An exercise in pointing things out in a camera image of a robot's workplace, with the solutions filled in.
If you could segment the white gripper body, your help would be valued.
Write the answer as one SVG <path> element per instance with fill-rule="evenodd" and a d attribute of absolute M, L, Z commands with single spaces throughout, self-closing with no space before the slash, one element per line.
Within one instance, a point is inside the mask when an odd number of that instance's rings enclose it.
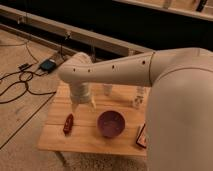
<path fill-rule="evenodd" d="M 88 103 L 91 100 L 90 85 L 88 83 L 70 84 L 70 98 L 73 103 Z"/>

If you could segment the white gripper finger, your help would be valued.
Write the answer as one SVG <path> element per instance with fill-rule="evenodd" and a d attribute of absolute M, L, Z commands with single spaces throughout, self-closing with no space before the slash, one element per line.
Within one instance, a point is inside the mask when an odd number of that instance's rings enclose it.
<path fill-rule="evenodd" d="M 71 105 L 71 107 L 72 107 L 72 112 L 73 113 L 75 113 L 76 112 L 76 110 L 77 110 L 77 108 L 78 108 L 78 106 L 79 106 L 79 103 L 72 103 L 72 105 Z"/>
<path fill-rule="evenodd" d="M 94 100 L 90 100 L 88 104 L 92 109 L 96 109 L 96 103 Z"/>

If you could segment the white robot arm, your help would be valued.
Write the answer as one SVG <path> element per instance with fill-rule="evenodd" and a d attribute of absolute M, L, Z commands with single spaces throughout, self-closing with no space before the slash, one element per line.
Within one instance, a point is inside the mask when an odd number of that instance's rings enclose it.
<path fill-rule="evenodd" d="M 59 68 L 74 103 L 89 84 L 144 86 L 148 171 L 213 171 L 213 51 L 159 50 L 92 63 L 77 53 Z"/>

